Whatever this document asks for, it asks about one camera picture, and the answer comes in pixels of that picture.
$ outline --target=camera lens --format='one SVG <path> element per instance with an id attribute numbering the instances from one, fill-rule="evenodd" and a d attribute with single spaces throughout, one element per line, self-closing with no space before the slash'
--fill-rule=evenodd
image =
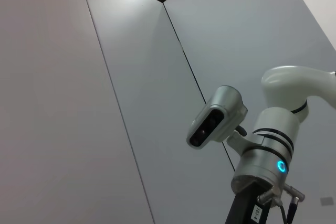
<path id="1" fill-rule="evenodd" d="M 223 119 L 224 114 L 222 111 L 212 110 L 197 131 L 189 139 L 190 144 L 195 147 L 200 147 Z"/>

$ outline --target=black stripe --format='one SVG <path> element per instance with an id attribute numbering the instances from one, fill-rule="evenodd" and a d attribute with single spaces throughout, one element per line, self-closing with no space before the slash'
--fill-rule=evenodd
<path id="1" fill-rule="evenodd" d="M 281 131 L 275 130 L 275 129 L 271 129 L 271 128 L 260 128 L 260 129 L 257 129 L 255 131 L 253 131 L 252 133 L 256 133 L 256 132 L 260 132 L 260 131 L 269 131 L 269 132 L 273 132 L 273 133 L 276 133 L 276 134 L 282 136 L 284 139 L 286 139 L 288 141 L 290 146 L 292 146 L 292 150 L 294 152 L 294 144 L 293 144 L 292 140 L 289 138 L 289 136 L 287 136 L 284 132 L 281 132 Z"/>
<path id="2" fill-rule="evenodd" d="M 248 148 L 248 149 L 244 150 L 243 155 L 245 153 L 247 153 L 248 151 L 252 151 L 252 150 L 263 150 L 263 151 L 266 151 L 266 152 L 273 153 L 274 155 L 278 156 L 284 162 L 284 164 L 287 167 L 287 173 L 289 172 L 289 166 L 288 166 L 287 161 L 284 158 L 284 156 L 282 156 L 280 153 L 278 153 L 277 151 L 273 150 L 272 148 L 268 148 L 268 147 L 265 147 L 265 146 L 254 146 L 254 147 L 251 147 L 251 148 Z"/>
<path id="3" fill-rule="evenodd" d="M 293 114 L 296 114 L 296 113 L 299 113 L 301 110 L 303 110 L 305 107 L 307 107 L 307 100 L 306 102 L 304 103 L 304 105 L 302 105 L 300 108 L 296 109 L 296 110 L 292 110 L 291 112 Z"/>
<path id="4" fill-rule="evenodd" d="M 284 147 L 286 147 L 286 149 L 288 150 L 289 154 L 290 154 L 290 157 L 293 157 L 292 156 L 292 151 L 291 149 L 289 148 L 288 144 L 284 141 L 284 140 L 281 140 L 280 138 L 278 138 L 277 136 L 273 136 L 273 135 L 269 135 L 269 134 L 258 134 L 259 136 L 264 136 L 264 137 L 267 137 L 267 138 L 270 138 L 270 139 L 273 139 L 277 142 L 279 142 L 280 144 L 282 144 Z"/>
<path id="5" fill-rule="evenodd" d="M 196 82 L 196 85 L 197 85 L 197 87 L 198 87 L 198 90 L 199 90 L 199 92 L 201 93 L 201 96 L 202 96 L 202 98 L 203 98 L 204 103 L 206 104 L 206 101 L 205 101 L 205 98 L 204 98 L 203 93 L 202 93 L 202 91 L 201 91 L 200 85 L 198 85 L 198 82 L 197 82 L 197 79 L 196 79 L 196 77 L 195 77 L 194 71 L 193 71 L 193 69 L 192 69 L 191 66 L 190 66 L 188 57 L 187 57 L 187 55 L 186 55 L 185 52 L 184 52 L 184 49 L 183 49 L 182 44 L 181 44 L 181 41 L 180 41 L 180 39 L 179 39 L 179 37 L 178 37 L 178 35 L 177 35 L 177 32 L 176 32 L 176 30 L 175 30 L 175 27 L 174 27 L 174 25 L 173 25 L 173 23 L 172 23 L 172 20 L 170 19 L 169 13 L 168 13 L 168 11 L 167 11 L 166 6 L 164 5 L 164 3 L 163 3 L 163 7 L 164 7 L 164 9 L 165 9 L 165 11 L 166 11 L 166 13 L 167 13 L 167 16 L 168 16 L 168 19 L 169 19 L 169 21 L 170 21 L 170 24 L 172 25 L 172 27 L 173 27 L 173 29 L 174 29 L 175 35 L 176 35 L 176 37 L 177 37 L 177 40 L 179 41 L 179 43 L 180 43 L 180 45 L 181 45 L 181 48 L 182 48 L 184 57 L 185 57 L 185 59 L 186 59 L 186 61 L 187 61 L 187 63 L 188 63 L 188 66 L 189 66 L 189 68 L 190 68 L 191 74 L 193 75 L 193 77 L 194 77 L 194 79 L 195 79 L 195 82 Z M 230 163 L 231 163 L 231 166 L 232 166 L 233 171 L 236 172 L 236 169 L 235 169 L 235 167 L 233 166 L 233 163 L 232 163 L 231 158 L 230 158 L 230 156 L 229 156 L 229 154 L 228 154 L 228 152 L 227 152 L 227 150 L 226 150 L 226 147 L 225 147 L 224 143 L 223 143 L 223 147 L 224 147 L 224 150 L 225 150 L 225 152 L 226 152 L 227 157 L 228 157 L 229 160 L 230 160 Z"/>

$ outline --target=label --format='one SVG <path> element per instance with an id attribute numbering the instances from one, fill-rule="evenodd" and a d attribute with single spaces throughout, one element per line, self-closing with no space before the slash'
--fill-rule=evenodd
<path id="1" fill-rule="evenodd" d="M 261 212 L 262 212 L 262 209 L 258 207 L 257 205 L 254 205 L 251 219 L 254 220 L 256 223 L 259 223 Z"/>

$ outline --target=cable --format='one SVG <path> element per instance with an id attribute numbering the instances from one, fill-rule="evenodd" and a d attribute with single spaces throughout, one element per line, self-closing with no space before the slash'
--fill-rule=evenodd
<path id="1" fill-rule="evenodd" d="M 287 224 L 285 209 L 283 208 L 283 206 L 279 206 L 279 207 L 280 207 L 281 214 L 282 214 L 282 220 L 284 222 L 283 224 Z"/>
<path id="2" fill-rule="evenodd" d="M 296 209 L 298 209 L 298 205 L 295 203 L 289 204 L 288 213 L 287 213 L 287 223 L 292 224 L 294 220 L 294 216 L 296 213 Z"/>

